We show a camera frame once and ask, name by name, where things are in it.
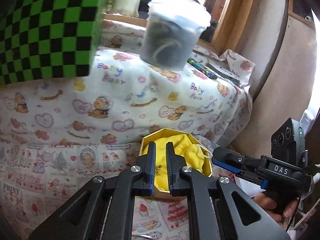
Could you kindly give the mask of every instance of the human hand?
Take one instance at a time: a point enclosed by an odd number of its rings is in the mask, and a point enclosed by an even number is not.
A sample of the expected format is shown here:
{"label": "human hand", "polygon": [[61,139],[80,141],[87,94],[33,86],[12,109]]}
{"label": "human hand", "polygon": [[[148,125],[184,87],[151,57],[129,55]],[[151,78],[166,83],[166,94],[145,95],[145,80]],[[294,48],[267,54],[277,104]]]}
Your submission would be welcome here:
{"label": "human hand", "polygon": [[270,217],[272,217],[281,227],[283,226],[281,221],[282,221],[282,217],[284,218],[288,218],[291,215],[293,215],[294,210],[297,206],[298,200],[292,200],[284,209],[282,216],[276,213],[273,213],[272,210],[276,208],[277,203],[267,197],[263,192],[257,194],[254,199],[255,203],[257,203],[259,206],[261,206]]}

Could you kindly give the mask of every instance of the printed fabric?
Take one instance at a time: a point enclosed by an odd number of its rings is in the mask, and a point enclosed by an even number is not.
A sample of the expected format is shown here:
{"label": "printed fabric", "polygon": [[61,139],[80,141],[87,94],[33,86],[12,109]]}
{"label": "printed fabric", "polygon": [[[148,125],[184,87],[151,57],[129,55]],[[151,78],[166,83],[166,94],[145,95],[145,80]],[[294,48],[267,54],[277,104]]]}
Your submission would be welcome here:
{"label": "printed fabric", "polygon": [[[143,136],[181,130],[212,151],[247,125],[254,63],[196,46],[191,58],[228,63],[240,84],[211,80],[188,63],[180,72],[163,70],[139,58],[144,30],[105,21],[88,77],[0,87],[0,208],[22,239],[93,176],[134,165]],[[188,240],[186,200],[136,198],[132,230]]]}

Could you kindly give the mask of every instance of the green checkered fabric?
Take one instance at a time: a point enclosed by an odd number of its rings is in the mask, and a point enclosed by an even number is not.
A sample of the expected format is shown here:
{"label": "green checkered fabric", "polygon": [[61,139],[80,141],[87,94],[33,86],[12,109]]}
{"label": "green checkered fabric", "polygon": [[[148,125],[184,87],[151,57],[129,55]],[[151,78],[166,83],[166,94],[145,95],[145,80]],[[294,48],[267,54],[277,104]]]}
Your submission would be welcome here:
{"label": "green checkered fabric", "polygon": [[0,21],[0,85],[87,76],[106,0],[14,0]]}

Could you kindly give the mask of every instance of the gold box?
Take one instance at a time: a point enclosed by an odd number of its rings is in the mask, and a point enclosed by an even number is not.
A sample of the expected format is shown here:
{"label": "gold box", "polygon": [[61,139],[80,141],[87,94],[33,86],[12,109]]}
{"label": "gold box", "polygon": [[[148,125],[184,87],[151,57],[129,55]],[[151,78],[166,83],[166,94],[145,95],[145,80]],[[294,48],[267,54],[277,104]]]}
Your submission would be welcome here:
{"label": "gold box", "polygon": [[[170,136],[178,135],[178,134],[186,134],[193,144],[201,144],[189,133],[176,131],[176,130],[172,130],[172,129],[168,129],[168,128],[163,128],[159,131],[156,131],[156,132],[142,138],[139,156],[142,155],[143,149],[149,144],[149,142],[153,142],[159,138],[170,137]],[[208,157],[210,156],[209,151],[206,151],[203,148],[201,148],[201,150],[204,155],[206,155]],[[208,159],[208,158],[204,159],[204,165],[202,166],[202,168],[203,168],[203,174],[205,176],[210,177],[212,175],[212,167],[211,167],[210,159]],[[169,191],[159,190],[157,187],[154,187],[153,196],[155,198],[174,199],[174,200],[182,200],[182,199],[186,198],[186,197],[172,197],[170,195]]]}

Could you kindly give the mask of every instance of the camera module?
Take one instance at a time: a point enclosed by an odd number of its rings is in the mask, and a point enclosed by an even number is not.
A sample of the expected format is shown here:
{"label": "camera module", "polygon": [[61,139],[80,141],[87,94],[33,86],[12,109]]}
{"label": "camera module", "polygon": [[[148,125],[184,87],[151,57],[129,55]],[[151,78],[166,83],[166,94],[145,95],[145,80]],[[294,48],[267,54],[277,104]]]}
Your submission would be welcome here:
{"label": "camera module", "polygon": [[272,148],[275,149],[276,146],[277,146],[277,141],[276,141],[276,140],[273,140],[273,142],[272,142]]}
{"label": "camera module", "polygon": [[278,136],[278,145],[279,146],[283,145],[283,141],[284,141],[284,135],[283,133],[280,133]]}
{"label": "camera module", "polygon": [[285,138],[288,140],[291,136],[291,129],[287,127],[287,130],[285,131]]}

